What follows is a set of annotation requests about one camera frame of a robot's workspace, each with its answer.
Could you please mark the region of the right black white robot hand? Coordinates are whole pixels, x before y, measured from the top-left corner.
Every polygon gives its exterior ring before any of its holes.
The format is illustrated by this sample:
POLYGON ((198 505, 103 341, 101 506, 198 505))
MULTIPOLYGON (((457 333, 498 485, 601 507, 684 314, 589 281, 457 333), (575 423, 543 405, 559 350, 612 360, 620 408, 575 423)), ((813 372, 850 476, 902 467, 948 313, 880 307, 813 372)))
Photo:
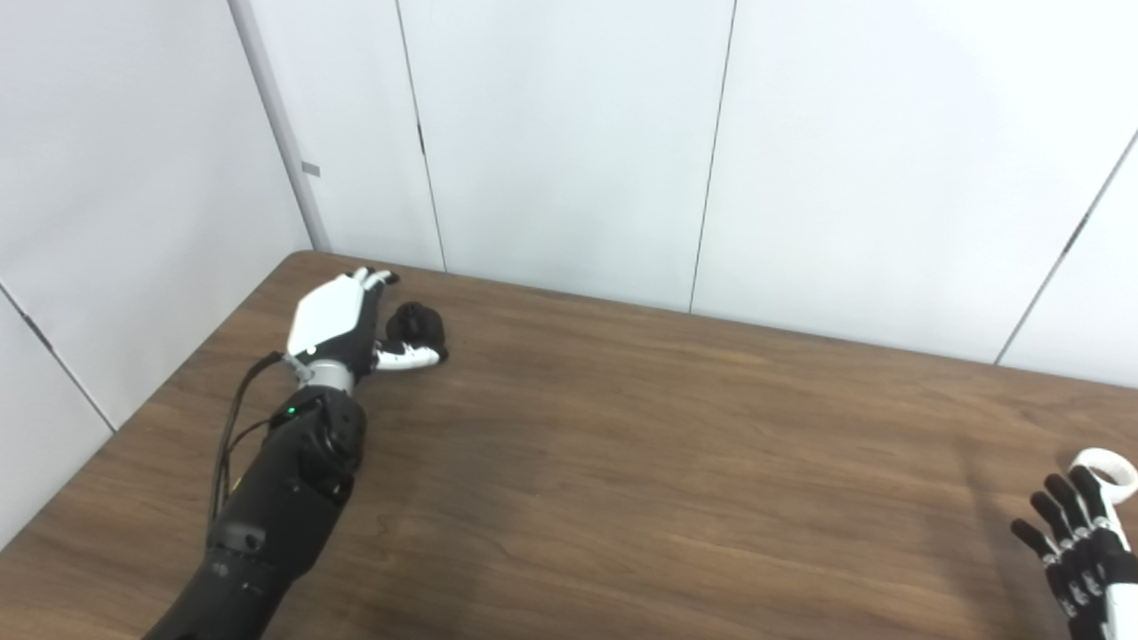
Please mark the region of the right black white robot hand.
POLYGON ((1074 462, 1052 474, 1030 504, 1050 528, 1014 519, 1012 535, 1039 563, 1070 639, 1133 639, 1137 558, 1118 504, 1135 494, 1120 474, 1074 462))

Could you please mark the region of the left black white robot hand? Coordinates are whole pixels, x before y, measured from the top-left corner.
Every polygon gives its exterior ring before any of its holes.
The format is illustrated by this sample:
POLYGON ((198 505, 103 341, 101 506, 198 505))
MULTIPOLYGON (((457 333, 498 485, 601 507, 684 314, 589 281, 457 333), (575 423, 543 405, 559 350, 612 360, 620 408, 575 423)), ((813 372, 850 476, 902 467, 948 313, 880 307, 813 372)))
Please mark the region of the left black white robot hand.
POLYGON ((284 346, 302 388, 352 394, 370 374, 423 369, 448 359, 435 309, 406 302, 381 321, 382 296, 398 281, 389 270, 358 268, 302 297, 284 346))

